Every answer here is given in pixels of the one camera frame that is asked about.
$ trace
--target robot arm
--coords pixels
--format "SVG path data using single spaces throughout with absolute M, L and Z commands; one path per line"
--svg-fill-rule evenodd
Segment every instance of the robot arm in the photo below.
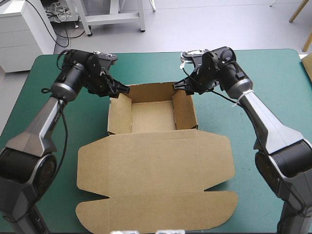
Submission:
M 300 132 L 283 125 L 256 96 L 252 81 L 237 64 L 231 48 L 183 52 L 181 61 L 182 67 L 192 63 L 195 69 L 176 82 L 175 89 L 203 94 L 220 85 L 251 120 L 257 137 L 257 169 L 276 196 L 284 200 L 277 233 L 308 233 L 312 221 L 311 144 Z
M 66 50 L 60 56 L 63 54 L 51 97 L 28 128 L 0 151 L 0 211 L 17 234 L 50 233 L 35 203 L 58 172 L 51 136 L 66 104 L 76 99 L 82 87 L 100 97 L 129 93 L 129 87 L 109 74 L 117 56 L 79 50 Z

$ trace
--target gray floor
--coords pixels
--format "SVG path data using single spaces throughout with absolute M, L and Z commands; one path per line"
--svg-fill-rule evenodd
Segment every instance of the gray floor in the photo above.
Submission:
M 109 0 L 84 0 L 88 14 L 107 14 Z M 70 41 L 69 48 L 110 53 L 167 52 L 230 46 L 242 49 L 301 49 L 312 28 L 312 3 L 308 3 L 293 23 L 290 16 L 301 0 L 155 0 L 153 12 L 143 0 L 146 32 L 139 23 L 93 26 L 93 36 Z M 127 0 L 124 12 L 137 9 L 136 0 Z M 54 25 L 63 33 L 60 25 Z M 67 23 L 71 36 L 83 28 Z M 63 48 L 56 46 L 55 53 Z M 3 75 L 0 71 L 0 134 L 13 109 L 27 72 Z

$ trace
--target cardboard box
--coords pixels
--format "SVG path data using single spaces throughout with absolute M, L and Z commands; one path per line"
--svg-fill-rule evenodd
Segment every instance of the cardboard box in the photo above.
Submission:
M 229 140 L 199 131 L 192 96 L 172 83 L 130 90 L 111 99 L 110 135 L 79 150 L 77 186 L 109 197 L 78 204 L 80 222 L 95 234 L 224 223 L 236 193 L 204 190 L 234 176 Z

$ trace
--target green table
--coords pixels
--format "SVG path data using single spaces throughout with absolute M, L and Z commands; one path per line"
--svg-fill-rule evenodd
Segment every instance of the green table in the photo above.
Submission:
M 236 52 L 238 62 L 254 82 L 254 90 L 263 102 L 292 128 L 312 141 L 312 85 L 294 50 L 249 50 Z M 179 53 L 119 54 L 111 68 L 113 77 L 125 84 L 178 81 Z M 0 148 L 23 131 L 49 95 L 40 92 L 50 87 L 59 70 L 56 55 L 40 56 L 20 93 L 8 123 L 0 137 Z M 239 203 L 228 222 L 210 232 L 275 232 L 282 201 L 277 199 L 254 165 L 255 135 L 247 116 L 239 107 L 212 93 L 194 95 L 199 129 L 226 135 L 231 140 L 236 175 L 215 186 L 214 190 L 233 190 Z M 109 98 L 99 98 L 83 89 L 65 109 L 69 128 L 67 155 L 58 177 L 38 203 L 45 221 L 53 232 L 86 232 L 76 217 L 76 205 L 101 199 L 100 195 L 79 190 L 76 186 L 78 149 L 107 136 Z M 61 154 L 64 141 L 62 122 L 53 139 Z M 0 220 L 0 232 L 9 232 L 7 222 Z

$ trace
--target cabinet drawer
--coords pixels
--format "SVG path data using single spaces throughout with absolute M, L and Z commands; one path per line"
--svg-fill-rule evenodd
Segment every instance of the cabinet drawer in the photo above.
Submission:
M 0 48 L 33 44 L 36 40 L 31 31 L 0 33 Z
M 5 72 L 28 71 L 39 55 L 38 45 L 0 48 L 0 66 Z
M 29 30 L 23 16 L 0 17 L 0 33 Z

